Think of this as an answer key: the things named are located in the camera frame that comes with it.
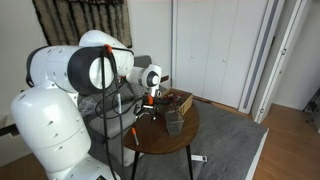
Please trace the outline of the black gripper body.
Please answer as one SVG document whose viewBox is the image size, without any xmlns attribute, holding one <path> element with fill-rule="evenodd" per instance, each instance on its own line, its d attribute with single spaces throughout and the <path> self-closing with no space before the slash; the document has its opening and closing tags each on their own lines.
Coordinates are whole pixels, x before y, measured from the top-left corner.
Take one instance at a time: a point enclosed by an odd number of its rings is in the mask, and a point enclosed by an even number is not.
<svg viewBox="0 0 320 180">
<path fill-rule="evenodd" d="M 141 109 L 143 112 L 148 112 L 149 114 L 156 113 L 154 98 L 151 95 L 146 95 L 143 97 Z"/>
</svg>

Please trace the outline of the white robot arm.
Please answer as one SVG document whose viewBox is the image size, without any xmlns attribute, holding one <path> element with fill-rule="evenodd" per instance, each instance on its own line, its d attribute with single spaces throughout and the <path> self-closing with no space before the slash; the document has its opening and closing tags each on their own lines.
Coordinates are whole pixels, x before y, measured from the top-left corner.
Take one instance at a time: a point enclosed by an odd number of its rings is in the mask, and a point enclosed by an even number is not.
<svg viewBox="0 0 320 180">
<path fill-rule="evenodd" d="M 89 155 L 91 140 L 78 96 L 104 92 L 117 78 L 159 89 L 161 68 L 134 65 L 134 53 L 112 36 L 90 30 L 77 46 L 47 46 L 27 60 L 29 88 L 11 104 L 13 120 L 49 180 L 116 180 L 109 164 Z"/>
</svg>

